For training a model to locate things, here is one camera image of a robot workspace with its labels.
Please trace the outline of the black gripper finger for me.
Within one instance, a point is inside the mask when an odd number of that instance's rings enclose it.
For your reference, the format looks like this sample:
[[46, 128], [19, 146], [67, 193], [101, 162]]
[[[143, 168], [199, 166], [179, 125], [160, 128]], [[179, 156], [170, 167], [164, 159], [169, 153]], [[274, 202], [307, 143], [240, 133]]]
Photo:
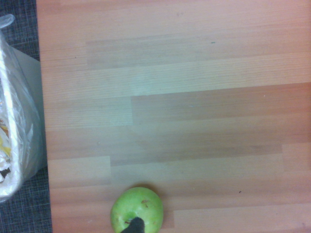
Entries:
[[144, 220], [140, 217], [135, 217], [121, 233], [145, 233]]

